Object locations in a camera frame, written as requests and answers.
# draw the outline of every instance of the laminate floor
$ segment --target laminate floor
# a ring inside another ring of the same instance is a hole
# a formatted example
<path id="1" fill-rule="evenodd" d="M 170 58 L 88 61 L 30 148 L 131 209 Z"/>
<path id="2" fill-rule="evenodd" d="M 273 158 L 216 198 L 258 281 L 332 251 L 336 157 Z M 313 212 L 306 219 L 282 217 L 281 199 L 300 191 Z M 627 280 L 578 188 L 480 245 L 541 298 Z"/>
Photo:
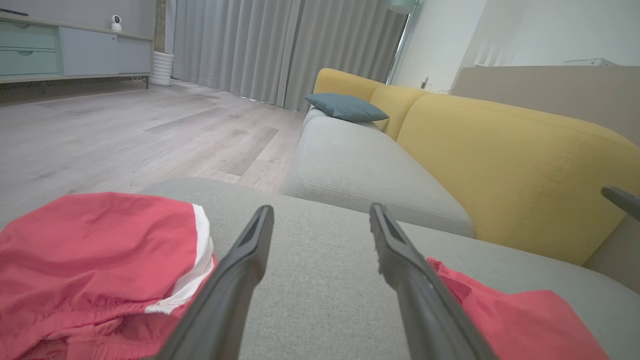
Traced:
<path id="1" fill-rule="evenodd" d="M 136 193 L 171 177 L 277 192 L 304 118 L 181 81 L 49 90 L 0 93 L 0 228 L 66 194 Z"/>

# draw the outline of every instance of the sofa cushion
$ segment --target sofa cushion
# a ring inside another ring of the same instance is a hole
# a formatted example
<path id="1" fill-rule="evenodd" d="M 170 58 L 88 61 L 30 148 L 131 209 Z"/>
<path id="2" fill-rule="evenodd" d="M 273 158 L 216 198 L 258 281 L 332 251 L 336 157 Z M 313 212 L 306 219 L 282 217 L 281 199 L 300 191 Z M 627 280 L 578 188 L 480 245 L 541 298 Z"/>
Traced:
<path id="1" fill-rule="evenodd" d="M 314 119 L 316 117 L 326 117 L 326 114 L 323 113 L 321 110 L 311 106 L 311 109 L 309 109 L 309 111 L 307 112 L 307 116 L 305 117 L 305 121 L 302 123 L 302 129 L 304 129 L 305 126 L 307 126 L 307 123 L 309 121 L 311 121 L 311 119 Z M 354 122 L 354 124 L 358 124 L 360 126 L 368 127 L 369 129 L 382 131 L 382 129 L 380 129 L 376 123 L 377 123 L 377 121 L 376 122 L 371 122 L 371 121 Z"/>
<path id="2" fill-rule="evenodd" d="M 590 122 L 426 94 L 397 143 L 464 206 L 477 238 L 582 265 L 624 212 L 605 185 L 640 193 L 640 149 Z"/>
<path id="3" fill-rule="evenodd" d="M 267 270 L 253 293 L 240 359 L 409 359 L 368 214 L 210 179 L 172 179 L 143 193 L 202 205 L 219 259 L 259 206 L 274 207 Z M 555 291 L 611 360 L 640 358 L 640 295 L 621 284 L 543 256 L 400 226 L 423 255 L 496 290 Z"/>
<path id="4" fill-rule="evenodd" d="M 424 90 L 405 86 L 384 85 L 377 88 L 370 102 L 389 115 L 389 119 L 376 121 L 376 125 L 395 140 L 409 109 L 424 94 L 426 94 Z"/>
<path id="5" fill-rule="evenodd" d="M 379 131 L 330 117 L 307 123 L 282 193 L 473 236 L 467 212 L 424 168 Z"/>
<path id="6" fill-rule="evenodd" d="M 352 95 L 320 93 L 310 94 L 305 99 L 328 116 L 351 122 L 388 119 L 384 111 Z"/>
<path id="7" fill-rule="evenodd" d="M 325 68 L 318 72 L 314 94 L 331 92 L 356 96 L 364 101 L 371 100 L 377 88 L 383 86 L 375 80 L 349 74 L 348 72 Z"/>

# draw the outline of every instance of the blue pillow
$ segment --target blue pillow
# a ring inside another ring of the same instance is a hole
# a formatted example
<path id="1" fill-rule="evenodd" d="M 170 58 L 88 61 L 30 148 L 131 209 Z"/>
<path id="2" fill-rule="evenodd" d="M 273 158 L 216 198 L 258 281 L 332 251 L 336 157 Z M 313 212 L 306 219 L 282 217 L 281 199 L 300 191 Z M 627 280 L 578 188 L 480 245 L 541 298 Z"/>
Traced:
<path id="1" fill-rule="evenodd" d="M 327 116 L 336 119 L 365 122 L 389 118 L 375 105 L 351 95 L 320 93 L 307 95 L 305 99 Z"/>

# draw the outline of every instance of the white wall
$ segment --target white wall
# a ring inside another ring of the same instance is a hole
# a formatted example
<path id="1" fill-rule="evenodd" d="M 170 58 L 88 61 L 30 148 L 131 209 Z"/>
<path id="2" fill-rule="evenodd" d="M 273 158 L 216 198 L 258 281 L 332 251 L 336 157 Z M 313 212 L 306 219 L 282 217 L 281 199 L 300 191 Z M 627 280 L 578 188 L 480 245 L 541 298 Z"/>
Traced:
<path id="1" fill-rule="evenodd" d="M 486 0 L 425 0 L 415 14 L 393 84 L 448 90 L 458 73 Z"/>
<path id="2" fill-rule="evenodd" d="M 487 0 L 461 67 L 507 66 L 513 34 L 531 0 Z"/>
<path id="3" fill-rule="evenodd" d="M 512 66 L 605 58 L 640 65 L 640 1 L 533 0 L 512 40 Z"/>
<path id="4" fill-rule="evenodd" d="M 151 38 L 156 26 L 156 0 L 0 0 L 0 8 L 106 29 L 119 15 L 122 31 Z"/>

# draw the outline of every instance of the yellow sofa backrest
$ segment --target yellow sofa backrest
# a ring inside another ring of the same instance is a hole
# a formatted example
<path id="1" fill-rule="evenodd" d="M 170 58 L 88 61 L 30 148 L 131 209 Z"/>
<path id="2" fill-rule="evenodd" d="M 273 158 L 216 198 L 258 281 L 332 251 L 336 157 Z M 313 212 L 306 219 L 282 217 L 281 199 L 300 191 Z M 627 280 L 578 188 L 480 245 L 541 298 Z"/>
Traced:
<path id="1" fill-rule="evenodd" d="M 322 69 L 316 78 L 314 94 L 330 92 L 353 95 L 369 101 L 389 115 L 389 119 L 376 121 L 376 125 L 394 140 L 413 103 L 426 92 L 404 86 L 385 85 L 334 69 Z"/>
<path id="2" fill-rule="evenodd" d="M 426 92 L 405 86 L 382 85 L 373 92 L 370 103 L 389 115 L 389 119 L 376 121 L 376 125 L 396 139 L 404 118 L 415 101 Z"/>
<path id="3" fill-rule="evenodd" d="M 600 189 L 640 193 L 637 146 L 540 111 L 426 94 L 397 143 L 467 210 L 477 238 L 577 265 L 623 218 Z"/>

